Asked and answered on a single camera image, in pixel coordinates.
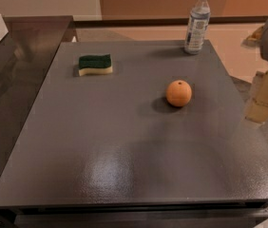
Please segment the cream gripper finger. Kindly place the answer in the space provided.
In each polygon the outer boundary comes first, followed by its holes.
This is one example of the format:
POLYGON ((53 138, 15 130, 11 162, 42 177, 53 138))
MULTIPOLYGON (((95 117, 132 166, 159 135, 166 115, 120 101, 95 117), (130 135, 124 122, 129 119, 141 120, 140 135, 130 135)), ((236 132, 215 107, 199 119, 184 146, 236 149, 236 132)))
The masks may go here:
POLYGON ((268 120, 268 70, 256 73, 249 91, 244 117, 256 124, 264 124, 268 120))

